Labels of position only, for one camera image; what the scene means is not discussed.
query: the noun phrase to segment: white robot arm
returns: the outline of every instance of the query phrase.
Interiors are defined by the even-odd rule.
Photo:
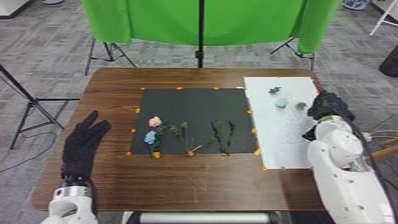
[[[362,161],[362,144],[339,116],[319,119],[307,158],[321,202],[335,224],[392,224],[380,182]]]
[[[90,188],[87,186],[58,188],[48,205],[49,216],[41,224],[97,224],[92,204]]]

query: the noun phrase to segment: gray carpet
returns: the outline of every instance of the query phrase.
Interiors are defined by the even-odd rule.
[[[357,124],[367,130],[398,112],[398,79],[382,75],[376,68],[398,44],[398,28],[383,25],[376,35],[367,36],[380,14],[371,8],[362,12],[337,10],[328,34],[316,55],[316,74],[327,90],[334,91],[350,104],[357,114]],[[14,74],[23,86],[37,97],[80,97],[88,82],[83,76],[90,29],[80,0],[60,6],[42,6],[35,1],[12,20],[0,20],[0,63]],[[287,49],[270,55],[280,43],[247,46],[208,47],[206,67],[220,68],[309,68]],[[193,67],[195,47],[174,46],[149,41],[133,41],[122,49],[138,67]],[[104,66],[128,66],[120,59],[115,63],[94,62],[90,72]],[[17,148],[9,151],[12,134],[21,118],[25,99],[0,82],[0,170],[30,158],[51,144],[53,135],[21,138]],[[57,103],[46,103],[55,111]],[[74,105],[62,114],[67,123]],[[28,123],[42,121],[37,112]],[[398,116],[375,129],[394,129]],[[32,136],[57,131],[53,126],[26,133]],[[39,223],[46,213],[32,207],[30,197],[42,169],[55,147],[25,165],[0,173],[0,223]],[[398,155],[380,163],[385,176],[396,179]],[[119,213],[101,213],[101,223],[117,223]]]

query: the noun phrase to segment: white paper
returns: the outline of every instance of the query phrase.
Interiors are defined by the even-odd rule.
[[[270,94],[273,87],[280,91]],[[318,95],[309,77],[245,77],[245,94],[252,109],[257,144],[261,149],[263,165],[268,169],[309,168],[307,140],[302,134],[314,126],[307,117],[307,109]],[[277,108],[277,99],[287,99],[284,109]],[[307,107],[296,110],[296,103]]]

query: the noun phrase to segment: green screen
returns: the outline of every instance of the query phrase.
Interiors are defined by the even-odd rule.
[[[339,0],[206,0],[204,45],[300,39],[300,53],[318,49]],[[199,0],[83,0],[97,40],[131,38],[197,45]]]

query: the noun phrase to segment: light stand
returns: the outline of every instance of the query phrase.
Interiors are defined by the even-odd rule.
[[[202,59],[204,59],[204,0],[199,0],[199,49],[195,51],[197,58],[197,68],[202,68]]]
[[[307,57],[307,56],[303,56],[302,53],[296,52],[296,50],[295,50],[293,47],[289,46],[289,42],[291,42],[295,39],[296,39],[295,37],[289,38],[289,40],[286,41],[286,43],[277,47],[277,49],[270,52],[270,54],[273,54],[273,53],[280,50],[282,47],[287,47],[287,48],[291,49],[293,53],[295,53],[295,56],[296,56],[298,58],[305,58],[305,59],[309,59],[309,61],[311,61],[311,71],[312,71],[312,70],[314,70],[314,53],[312,53],[311,56]]]
[[[104,55],[101,55],[99,57],[92,57],[92,54],[94,54],[94,47],[96,47],[96,38],[92,38],[92,42],[90,42],[90,53],[88,53],[88,61],[87,61],[87,65],[85,65],[85,76],[88,75],[88,69],[90,69],[90,61],[92,60],[103,60],[103,61],[106,61],[106,62],[115,62],[115,60],[120,58],[120,57],[124,57],[126,58],[126,60],[128,60],[128,62],[129,62],[129,64],[131,64],[131,66],[136,68],[136,65],[133,64],[133,61],[131,61],[131,59],[129,59],[129,57],[128,57],[128,55],[126,55],[126,53],[124,53],[124,51],[122,51],[122,49],[120,49],[120,47],[119,47],[119,45],[115,44],[115,43],[106,43],[106,42],[103,42],[103,47],[104,47],[104,54],[106,54],[106,57],[108,58],[101,58],[101,56]],[[119,51],[119,53],[120,53],[120,56],[117,56],[117,57],[113,57],[113,50],[117,50]]]
[[[16,140],[17,140],[17,137],[19,137],[23,132],[33,130],[35,128],[39,128],[39,127],[42,127],[49,124],[55,124],[64,129],[64,126],[60,125],[60,123],[57,121],[58,115],[64,111],[64,108],[65,108],[65,105],[67,105],[69,101],[74,101],[74,100],[80,100],[80,99],[67,99],[67,98],[41,99],[41,98],[33,98],[1,65],[0,65],[0,72],[3,73],[3,76],[5,76],[5,79],[1,77],[1,80],[3,80],[5,84],[10,86],[10,88],[14,89],[17,94],[21,95],[21,97],[28,100],[28,104],[26,104],[26,108],[25,108],[25,112],[23,112],[23,117],[21,117],[21,122],[19,122],[17,130],[16,130],[16,134],[14,134],[14,139],[12,139],[12,143],[10,143],[10,148],[9,148],[9,149],[14,149]],[[60,109],[57,111],[55,116],[51,116],[51,114],[48,113],[46,109],[42,108],[42,106],[39,104],[41,102],[46,102],[46,101],[64,101],[64,104],[60,106]],[[48,122],[30,126],[28,128],[23,128],[26,117],[30,115],[30,111],[32,111],[33,108],[39,110],[41,114],[44,115],[44,117],[48,119]]]

